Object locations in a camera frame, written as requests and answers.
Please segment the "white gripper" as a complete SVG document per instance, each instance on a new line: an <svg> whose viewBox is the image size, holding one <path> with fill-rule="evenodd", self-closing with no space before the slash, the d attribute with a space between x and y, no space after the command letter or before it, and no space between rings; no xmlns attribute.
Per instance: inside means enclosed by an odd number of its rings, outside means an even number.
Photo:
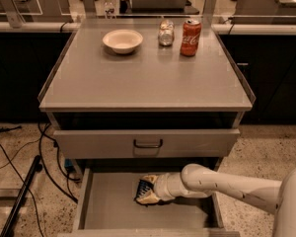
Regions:
<svg viewBox="0 0 296 237"><path fill-rule="evenodd" d="M168 201L187 194L180 173L165 173L162 175L145 175L140 178L144 185L154 185L154 193L148 191L135 198L141 205L156 204L160 200Z"/></svg>

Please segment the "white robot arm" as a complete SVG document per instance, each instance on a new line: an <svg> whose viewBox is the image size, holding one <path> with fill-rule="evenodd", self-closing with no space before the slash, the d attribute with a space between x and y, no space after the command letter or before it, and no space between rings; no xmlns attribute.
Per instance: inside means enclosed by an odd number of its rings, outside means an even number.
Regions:
<svg viewBox="0 0 296 237"><path fill-rule="evenodd" d="M276 181L188 164L176 173L142 177L134 200L148 205L178 197L207 198L215 192L273 214L272 237L296 237L296 168L283 180Z"/></svg>

